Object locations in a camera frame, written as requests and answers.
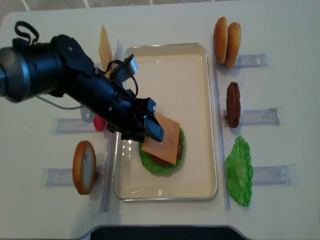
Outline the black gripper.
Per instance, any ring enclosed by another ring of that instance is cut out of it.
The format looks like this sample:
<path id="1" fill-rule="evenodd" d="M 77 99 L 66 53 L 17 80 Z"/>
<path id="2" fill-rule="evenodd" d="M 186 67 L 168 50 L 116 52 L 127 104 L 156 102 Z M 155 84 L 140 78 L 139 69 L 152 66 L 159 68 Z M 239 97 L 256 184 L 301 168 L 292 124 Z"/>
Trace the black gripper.
<path id="1" fill-rule="evenodd" d="M 126 140 L 141 142 L 145 137 L 162 142 L 164 130 L 155 117 L 156 102 L 148 98 L 123 100 L 105 98 L 107 130 L 120 132 Z"/>

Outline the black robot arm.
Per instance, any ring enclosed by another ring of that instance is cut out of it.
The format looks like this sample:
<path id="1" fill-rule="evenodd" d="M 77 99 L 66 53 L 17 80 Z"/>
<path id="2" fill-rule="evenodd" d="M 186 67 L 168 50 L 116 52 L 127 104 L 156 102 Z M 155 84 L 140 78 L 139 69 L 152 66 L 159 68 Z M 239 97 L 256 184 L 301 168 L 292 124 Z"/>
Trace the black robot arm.
<path id="1" fill-rule="evenodd" d="M 38 44 L 16 38 L 12 47 L 0 51 L 0 95 L 13 103 L 42 94 L 68 95 L 103 118 L 107 129 L 120 132 L 122 139 L 161 142 L 164 130 L 155 117 L 156 103 L 123 87 L 138 70 L 134 56 L 114 64 L 107 77 L 74 38 L 63 34 Z"/>

